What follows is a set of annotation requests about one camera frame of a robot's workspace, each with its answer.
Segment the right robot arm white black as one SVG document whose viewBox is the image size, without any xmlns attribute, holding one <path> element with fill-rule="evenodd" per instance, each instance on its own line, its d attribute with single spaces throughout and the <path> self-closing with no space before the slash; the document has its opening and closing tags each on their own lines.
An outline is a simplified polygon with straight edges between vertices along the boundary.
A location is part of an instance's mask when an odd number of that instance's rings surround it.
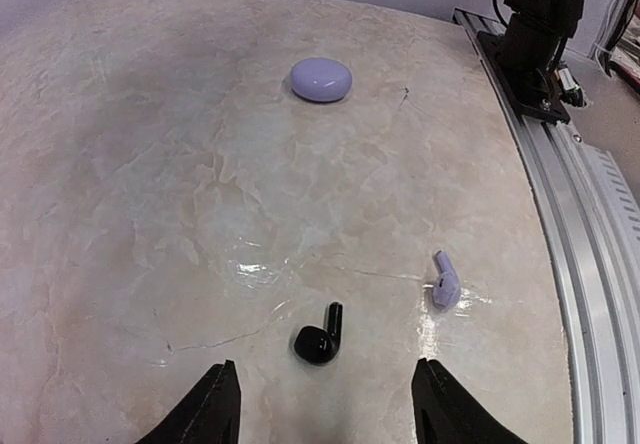
<svg viewBox="0 0 640 444">
<path fill-rule="evenodd" d="M 504 0 L 512 10 L 500 42 L 498 62 L 531 86 L 553 92 L 552 74 L 574 37 L 585 0 Z"/>
</svg>

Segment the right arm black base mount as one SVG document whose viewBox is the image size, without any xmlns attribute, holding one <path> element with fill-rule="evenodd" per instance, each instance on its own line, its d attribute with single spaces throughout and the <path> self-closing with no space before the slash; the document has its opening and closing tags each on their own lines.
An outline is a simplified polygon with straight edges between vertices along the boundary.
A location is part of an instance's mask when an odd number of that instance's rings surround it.
<svg viewBox="0 0 640 444">
<path fill-rule="evenodd" d="M 561 101 L 560 84 L 543 64 L 531 59 L 527 47 L 519 47 L 506 35 L 477 32 L 481 49 L 496 73 L 509 104 L 521 116 L 548 123 L 568 123 Z"/>
</svg>

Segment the black earbud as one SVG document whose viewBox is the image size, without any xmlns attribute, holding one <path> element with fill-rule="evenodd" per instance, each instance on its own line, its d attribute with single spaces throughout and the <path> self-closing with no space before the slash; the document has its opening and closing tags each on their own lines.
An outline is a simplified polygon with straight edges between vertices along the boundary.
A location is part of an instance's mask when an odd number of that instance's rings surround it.
<svg viewBox="0 0 640 444">
<path fill-rule="evenodd" d="M 297 334 L 293 350 L 311 365 L 322 366 L 333 361 L 340 350 L 344 307 L 331 303 L 326 312 L 325 327 L 304 326 Z"/>
</svg>

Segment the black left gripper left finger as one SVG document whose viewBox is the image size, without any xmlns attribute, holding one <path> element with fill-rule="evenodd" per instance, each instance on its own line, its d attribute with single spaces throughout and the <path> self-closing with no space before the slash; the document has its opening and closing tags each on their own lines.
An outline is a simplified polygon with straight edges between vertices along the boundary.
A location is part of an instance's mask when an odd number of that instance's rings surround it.
<svg viewBox="0 0 640 444">
<path fill-rule="evenodd" d="M 233 361 L 214 364 L 138 444 L 237 443 L 241 389 Z"/>
</svg>

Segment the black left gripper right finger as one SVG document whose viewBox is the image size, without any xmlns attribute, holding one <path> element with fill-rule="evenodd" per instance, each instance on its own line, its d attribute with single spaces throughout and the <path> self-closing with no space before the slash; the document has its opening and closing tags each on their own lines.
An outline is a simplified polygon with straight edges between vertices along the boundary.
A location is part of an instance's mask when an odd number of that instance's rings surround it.
<svg viewBox="0 0 640 444">
<path fill-rule="evenodd" d="M 411 383 L 418 443 L 524 443 L 435 359 L 420 359 Z"/>
</svg>

